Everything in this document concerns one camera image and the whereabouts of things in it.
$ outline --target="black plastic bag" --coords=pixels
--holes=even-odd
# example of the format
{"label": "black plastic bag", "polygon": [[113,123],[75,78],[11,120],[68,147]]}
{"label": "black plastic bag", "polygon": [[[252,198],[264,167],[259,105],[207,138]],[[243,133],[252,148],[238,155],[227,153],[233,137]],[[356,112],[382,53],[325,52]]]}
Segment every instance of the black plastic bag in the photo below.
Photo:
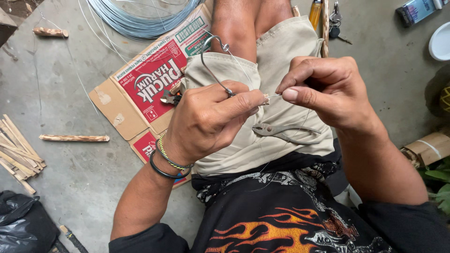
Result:
{"label": "black plastic bag", "polygon": [[0,252],[48,253],[58,236],[39,196],[0,193]]}

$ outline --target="coil of wire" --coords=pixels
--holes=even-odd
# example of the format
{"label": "coil of wire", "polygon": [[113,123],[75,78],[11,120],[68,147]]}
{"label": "coil of wire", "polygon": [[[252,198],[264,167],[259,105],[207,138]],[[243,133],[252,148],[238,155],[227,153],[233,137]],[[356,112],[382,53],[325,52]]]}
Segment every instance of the coil of wire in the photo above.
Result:
{"label": "coil of wire", "polygon": [[156,39],[177,27],[186,20],[187,16],[200,3],[200,0],[189,0],[187,5],[178,13],[166,17],[143,18],[122,10],[112,3],[111,0],[87,1],[97,15],[110,27],[118,33],[137,41]]}

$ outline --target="bracelet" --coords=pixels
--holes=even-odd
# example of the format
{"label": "bracelet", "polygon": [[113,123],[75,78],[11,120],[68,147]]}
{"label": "bracelet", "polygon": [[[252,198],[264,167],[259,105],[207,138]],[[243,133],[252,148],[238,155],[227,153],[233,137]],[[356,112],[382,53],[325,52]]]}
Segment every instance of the bracelet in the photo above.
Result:
{"label": "bracelet", "polygon": [[177,169],[180,169],[180,170],[185,170],[185,169],[190,169],[190,168],[192,168],[192,167],[194,167],[194,164],[190,164],[190,165],[188,165],[188,166],[183,166],[183,165],[179,165],[179,164],[177,164],[177,163],[175,163],[175,162],[173,162],[172,160],[170,160],[168,157],[167,157],[167,155],[166,155],[166,152],[164,151],[164,148],[162,147],[162,138],[164,137],[164,135],[165,134],[163,134],[158,140],[157,140],[157,144],[155,145],[156,146],[156,150],[158,150],[158,152],[168,161],[168,163],[170,164],[170,165],[172,165],[173,167],[175,167],[175,168],[177,168]]}
{"label": "bracelet", "polygon": [[170,178],[170,179],[181,179],[181,178],[185,178],[191,172],[191,168],[189,168],[188,172],[186,174],[184,174],[184,175],[182,174],[181,176],[174,176],[174,175],[171,175],[171,174],[167,174],[167,173],[161,171],[160,169],[158,169],[158,167],[156,167],[155,163],[153,162],[153,155],[154,154],[155,154],[155,150],[153,150],[151,152],[151,154],[150,154],[150,165],[161,176],[165,176],[165,177]]}

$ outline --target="white bowl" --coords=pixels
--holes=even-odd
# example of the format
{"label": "white bowl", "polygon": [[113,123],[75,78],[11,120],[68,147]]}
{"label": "white bowl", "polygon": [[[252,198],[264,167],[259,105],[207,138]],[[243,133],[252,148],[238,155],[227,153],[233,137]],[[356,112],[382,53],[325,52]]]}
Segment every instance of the white bowl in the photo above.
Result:
{"label": "white bowl", "polygon": [[431,56],[438,61],[450,60],[450,22],[434,32],[428,46]]}

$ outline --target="fingernail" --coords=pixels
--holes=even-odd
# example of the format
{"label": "fingernail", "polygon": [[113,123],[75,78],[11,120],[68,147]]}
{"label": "fingernail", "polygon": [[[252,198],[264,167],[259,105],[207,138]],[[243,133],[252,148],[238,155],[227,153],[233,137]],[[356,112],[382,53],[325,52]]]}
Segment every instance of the fingernail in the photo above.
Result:
{"label": "fingernail", "polygon": [[286,89],[283,92],[283,98],[287,101],[296,101],[298,96],[298,91],[294,89]]}
{"label": "fingernail", "polygon": [[259,107],[255,107],[250,111],[250,116],[255,115],[257,112],[259,112]]}

